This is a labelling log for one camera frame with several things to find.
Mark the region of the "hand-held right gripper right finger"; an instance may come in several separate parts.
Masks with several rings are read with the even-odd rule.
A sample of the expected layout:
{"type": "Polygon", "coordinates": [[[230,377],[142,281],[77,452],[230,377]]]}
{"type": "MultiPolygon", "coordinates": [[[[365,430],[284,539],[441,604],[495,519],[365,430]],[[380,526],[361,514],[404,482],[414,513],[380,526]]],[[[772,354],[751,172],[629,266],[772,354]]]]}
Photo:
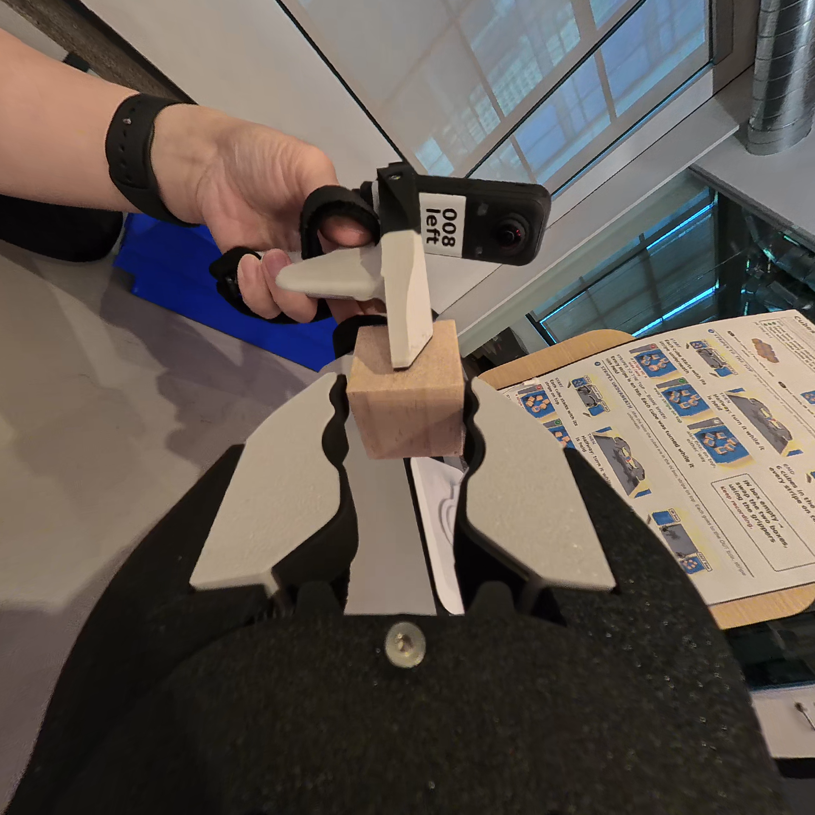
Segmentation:
{"type": "Polygon", "coordinates": [[[562,445],[484,380],[465,388],[455,536],[544,587],[616,586],[562,445]]]}

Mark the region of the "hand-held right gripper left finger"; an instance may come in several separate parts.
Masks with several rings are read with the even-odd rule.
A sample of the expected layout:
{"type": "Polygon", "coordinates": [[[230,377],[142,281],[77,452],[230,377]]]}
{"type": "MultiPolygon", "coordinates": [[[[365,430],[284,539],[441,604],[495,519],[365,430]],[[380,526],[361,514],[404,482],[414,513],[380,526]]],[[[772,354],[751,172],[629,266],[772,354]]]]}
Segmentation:
{"type": "Polygon", "coordinates": [[[343,374],[321,376],[250,435],[192,570],[193,588],[293,594],[325,582],[348,593],[359,525],[345,468],[346,385],[343,374]]]}

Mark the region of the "person's left hand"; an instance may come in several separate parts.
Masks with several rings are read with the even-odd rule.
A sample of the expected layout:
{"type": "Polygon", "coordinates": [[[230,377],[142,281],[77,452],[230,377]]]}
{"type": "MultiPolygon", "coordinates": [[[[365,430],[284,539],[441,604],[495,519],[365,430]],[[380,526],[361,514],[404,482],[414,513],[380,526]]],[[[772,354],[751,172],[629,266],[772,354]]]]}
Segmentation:
{"type": "Polygon", "coordinates": [[[339,184],[319,148],[278,130],[207,108],[173,105],[155,120],[151,162],[160,198],[178,219],[205,225],[219,250],[245,247],[237,284],[259,317],[311,322],[318,301],[280,289],[280,271],[300,249],[309,195],[339,184]]]}

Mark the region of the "large glass window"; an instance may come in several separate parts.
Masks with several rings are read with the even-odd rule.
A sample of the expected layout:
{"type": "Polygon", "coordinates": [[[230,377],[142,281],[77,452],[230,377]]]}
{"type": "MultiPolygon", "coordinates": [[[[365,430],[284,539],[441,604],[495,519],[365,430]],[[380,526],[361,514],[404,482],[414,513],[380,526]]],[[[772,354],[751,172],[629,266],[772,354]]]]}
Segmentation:
{"type": "Polygon", "coordinates": [[[711,2],[280,2],[427,174],[565,187],[711,63],[711,2]]]}

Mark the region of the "silver ventilation duct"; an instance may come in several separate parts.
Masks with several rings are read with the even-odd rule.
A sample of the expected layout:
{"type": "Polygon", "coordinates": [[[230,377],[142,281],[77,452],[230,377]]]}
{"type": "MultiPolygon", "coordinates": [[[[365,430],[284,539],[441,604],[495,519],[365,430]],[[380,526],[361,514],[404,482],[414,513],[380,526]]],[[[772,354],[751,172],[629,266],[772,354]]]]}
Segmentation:
{"type": "Polygon", "coordinates": [[[783,152],[806,138],[814,116],[814,2],[762,1],[747,149],[783,152]]]}

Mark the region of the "black wristband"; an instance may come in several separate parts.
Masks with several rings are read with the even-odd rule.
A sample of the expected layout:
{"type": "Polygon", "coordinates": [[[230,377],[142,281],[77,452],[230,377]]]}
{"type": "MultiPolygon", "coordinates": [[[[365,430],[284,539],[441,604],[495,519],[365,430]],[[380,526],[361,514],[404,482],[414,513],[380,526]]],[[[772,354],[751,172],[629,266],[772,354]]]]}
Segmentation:
{"type": "Polygon", "coordinates": [[[105,137],[107,168],[113,185],[136,210],[181,228],[194,225],[173,215],[160,195],[152,167],[152,145],[158,115],[179,105],[171,98],[135,94],[114,112],[105,137]]]}

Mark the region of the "person's left forearm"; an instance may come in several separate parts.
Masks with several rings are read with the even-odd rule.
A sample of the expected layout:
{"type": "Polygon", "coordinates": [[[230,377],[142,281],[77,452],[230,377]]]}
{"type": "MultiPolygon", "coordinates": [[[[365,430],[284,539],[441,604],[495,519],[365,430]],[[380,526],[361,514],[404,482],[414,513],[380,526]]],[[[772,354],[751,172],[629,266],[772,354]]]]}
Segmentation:
{"type": "Polygon", "coordinates": [[[82,73],[1,32],[1,193],[136,212],[110,178],[105,141],[135,92],[82,73]]]}

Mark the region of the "blue striped wooden cube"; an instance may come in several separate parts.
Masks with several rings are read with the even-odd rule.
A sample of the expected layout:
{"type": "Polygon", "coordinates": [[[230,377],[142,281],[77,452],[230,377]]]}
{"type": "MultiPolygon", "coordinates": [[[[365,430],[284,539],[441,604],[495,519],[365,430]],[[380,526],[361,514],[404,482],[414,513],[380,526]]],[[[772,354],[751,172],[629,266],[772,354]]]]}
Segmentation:
{"type": "Polygon", "coordinates": [[[462,455],[464,371],[453,320],[433,324],[433,337],[413,364],[391,366],[386,326],[357,333],[346,396],[372,460],[462,455]]]}

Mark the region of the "blue plastic bin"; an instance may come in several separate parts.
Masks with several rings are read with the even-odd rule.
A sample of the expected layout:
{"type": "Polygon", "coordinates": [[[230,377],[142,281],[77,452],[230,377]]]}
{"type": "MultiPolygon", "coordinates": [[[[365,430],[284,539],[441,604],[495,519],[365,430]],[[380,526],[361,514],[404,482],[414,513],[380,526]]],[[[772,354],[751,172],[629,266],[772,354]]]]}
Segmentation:
{"type": "Polygon", "coordinates": [[[241,314],[209,274],[219,257],[204,226],[182,228],[129,214],[114,264],[132,275],[130,291],[143,300],[314,371],[334,361],[333,319],[275,324],[241,314]]]}

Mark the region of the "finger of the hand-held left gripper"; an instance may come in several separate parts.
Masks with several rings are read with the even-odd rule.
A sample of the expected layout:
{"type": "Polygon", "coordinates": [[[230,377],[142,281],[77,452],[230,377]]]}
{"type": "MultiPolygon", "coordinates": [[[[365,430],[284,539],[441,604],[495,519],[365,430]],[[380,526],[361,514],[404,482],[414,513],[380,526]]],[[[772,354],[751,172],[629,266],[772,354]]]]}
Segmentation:
{"type": "Polygon", "coordinates": [[[433,337],[433,315],[422,236],[411,229],[382,236],[382,280],[391,364],[410,368],[433,337]]]}

